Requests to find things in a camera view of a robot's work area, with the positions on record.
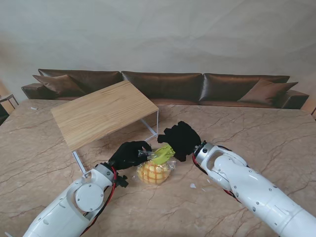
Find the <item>throw pillow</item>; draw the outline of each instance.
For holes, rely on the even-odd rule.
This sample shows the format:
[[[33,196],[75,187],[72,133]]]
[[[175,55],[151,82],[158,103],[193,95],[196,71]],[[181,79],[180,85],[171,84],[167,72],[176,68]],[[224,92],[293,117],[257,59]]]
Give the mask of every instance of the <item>throw pillow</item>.
[[[284,95],[298,82],[273,83],[267,80],[259,80],[253,88],[245,94],[239,102],[273,105],[278,97]]]
[[[56,97],[84,96],[85,92],[68,75],[44,77],[33,75],[47,89],[53,91]]]

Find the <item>white metal table leg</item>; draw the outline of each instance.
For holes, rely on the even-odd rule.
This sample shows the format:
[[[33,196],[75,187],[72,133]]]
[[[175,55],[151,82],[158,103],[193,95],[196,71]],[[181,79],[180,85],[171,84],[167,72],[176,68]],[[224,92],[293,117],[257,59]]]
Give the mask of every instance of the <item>white metal table leg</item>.
[[[79,158],[77,152],[76,152],[76,151],[73,151],[73,155],[74,155],[74,157],[75,157],[75,159],[76,159],[76,161],[77,161],[77,164],[79,165],[81,171],[83,172],[83,174],[86,174],[86,171],[85,171],[85,169],[84,169],[84,166],[83,166],[83,164],[82,164],[82,162],[81,162],[81,160],[80,160],[80,158]]]
[[[158,137],[158,119],[159,119],[159,110],[157,110],[157,131],[155,132],[147,123],[146,121],[142,118],[140,121],[148,128],[148,130],[153,134],[149,138],[147,138],[145,141],[150,140],[153,137]]]

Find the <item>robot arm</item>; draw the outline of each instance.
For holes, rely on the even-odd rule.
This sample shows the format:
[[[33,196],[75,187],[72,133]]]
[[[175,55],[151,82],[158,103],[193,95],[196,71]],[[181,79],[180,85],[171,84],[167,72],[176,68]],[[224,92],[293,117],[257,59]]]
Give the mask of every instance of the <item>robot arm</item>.
[[[147,160],[138,156],[142,149],[151,151],[145,141],[126,142],[109,160],[74,181],[32,222],[23,237],[79,237],[97,220],[109,203],[116,185],[127,186],[126,177],[116,170],[137,166]],[[112,186],[108,198],[105,190]]]
[[[115,179],[114,169],[97,165],[48,205],[23,237],[79,237],[102,210],[104,190],[108,186],[114,190]]]
[[[249,168],[242,157],[227,148],[205,141],[201,143],[197,133],[182,121],[164,132],[165,135],[158,137],[158,142],[169,143],[176,153],[175,157],[178,155],[182,160],[185,160],[183,156],[195,150],[195,165],[280,237],[316,236],[316,218],[261,174]]]

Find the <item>clear plastic wrap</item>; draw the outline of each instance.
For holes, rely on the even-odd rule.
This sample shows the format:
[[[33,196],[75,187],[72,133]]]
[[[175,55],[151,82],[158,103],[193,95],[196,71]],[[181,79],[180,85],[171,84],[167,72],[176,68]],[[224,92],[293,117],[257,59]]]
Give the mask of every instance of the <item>clear plastic wrap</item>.
[[[172,157],[173,154],[169,152],[161,155],[157,154],[157,152],[139,151],[139,156],[147,155],[149,160],[137,167],[138,178],[134,176],[134,179],[139,179],[146,184],[160,185],[168,178],[171,171],[175,169],[176,159]]]

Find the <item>round joint cover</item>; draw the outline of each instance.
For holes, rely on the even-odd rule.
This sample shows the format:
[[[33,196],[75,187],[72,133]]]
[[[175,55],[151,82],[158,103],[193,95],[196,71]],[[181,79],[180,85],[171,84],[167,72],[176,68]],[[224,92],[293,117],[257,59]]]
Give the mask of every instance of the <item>round joint cover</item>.
[[[103,202],[103,190],[96,184],[83,184],[76,192],[76,203],[82,211],[93,211]]]

